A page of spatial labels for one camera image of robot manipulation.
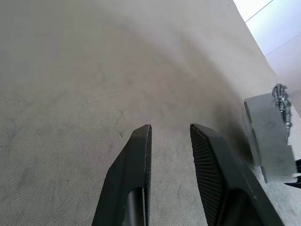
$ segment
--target white panel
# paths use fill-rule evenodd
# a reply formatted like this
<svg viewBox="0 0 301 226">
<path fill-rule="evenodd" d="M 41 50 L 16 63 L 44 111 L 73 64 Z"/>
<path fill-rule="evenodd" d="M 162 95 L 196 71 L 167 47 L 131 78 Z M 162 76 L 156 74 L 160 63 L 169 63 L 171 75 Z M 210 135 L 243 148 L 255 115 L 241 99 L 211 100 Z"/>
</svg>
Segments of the white panel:
<svg viewBox="0 0 301 226">
<path fill-rule="evenodd" d="M 266 56 L 301 33 L 301 0 L 273 0 L 246 24 Z"/>
<path fill-rule="evenodd" d="M 266 56 L 279 82 L 287 85 L 289 91 L 301 90 L 300 56 L 301 35 Z"/>
<path fill-rule="evenodd" d="M 243 20 L 247 21 L 271 1 L 272 0 L 234 0 L 234 3 Z"/>
</svg>

